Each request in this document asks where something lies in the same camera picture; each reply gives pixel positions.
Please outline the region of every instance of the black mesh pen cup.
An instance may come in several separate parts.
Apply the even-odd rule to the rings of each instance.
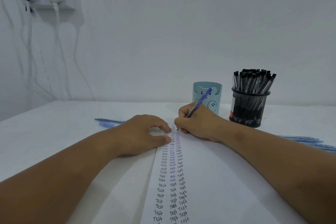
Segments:
[[[252,128],[260,127],[263,117],[266,98],[265,94],[245,93],[232,87],[233,98],[231,104],[230,120]]]

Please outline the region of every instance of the bear-shaped pen holder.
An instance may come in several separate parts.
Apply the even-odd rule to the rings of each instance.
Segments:
[[[199,101],[203,94],[212,88],[212,92],[204,99],[203,104],[218,115],[219,104],[221,103],[222,85],[217,82],[194,82],[192,90],[192,101]]]

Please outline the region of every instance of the desk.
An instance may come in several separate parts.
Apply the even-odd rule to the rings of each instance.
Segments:
[[[0,181],[103,128],[96,117],[127,120],[136,114],[177,116],[184,103],[55,101],[0,122]],[[220,116],[229,117],[229,104]],[[320,138],[336,146],[336,107],[265,107],[258,129],[276,135]],[[94,179],[68,223],[139,223],[155,149],[111,161]]]

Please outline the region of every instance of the pen holder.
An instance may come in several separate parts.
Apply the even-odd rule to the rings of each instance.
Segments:
[[[271,92],[252,94],[237,91],[234,87],[232,87],[232,91],[233,97],[229,119],[252,128],[260,127],[266,98]]]
[[[192,90],[192,101],[199,101],[206,91],[211,88],[212,91],[206,99],[203,100],[203,105],[218,115],[219,104],[221,103],[222,85],[217,82],[194,82]]]

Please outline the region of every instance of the paper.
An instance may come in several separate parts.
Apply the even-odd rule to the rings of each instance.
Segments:
[[[238,154],[176,131],[159,147],[141,224],[306,223]]]

